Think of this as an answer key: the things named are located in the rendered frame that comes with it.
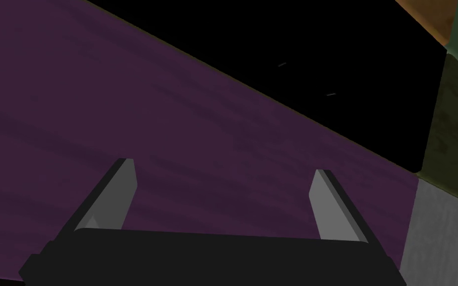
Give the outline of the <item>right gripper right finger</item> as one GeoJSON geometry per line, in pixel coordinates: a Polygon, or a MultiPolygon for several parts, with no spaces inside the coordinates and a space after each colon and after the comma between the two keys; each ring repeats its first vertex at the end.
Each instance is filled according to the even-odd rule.
{"type": "Polygon", "coordinates": [[[308,197],[322,240],[370,241],[368,225],[332,171],[315,171],[308,197]]]}

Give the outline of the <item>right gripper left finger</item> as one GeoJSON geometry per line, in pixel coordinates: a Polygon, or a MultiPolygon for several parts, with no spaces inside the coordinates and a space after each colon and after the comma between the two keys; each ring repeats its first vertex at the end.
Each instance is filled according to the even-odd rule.
{"type": "Polygon", "coordinates": [[[68,220],[68,233],[81,228],[121,229],[137,186],[134,160],[117,159],[68,220]]]}

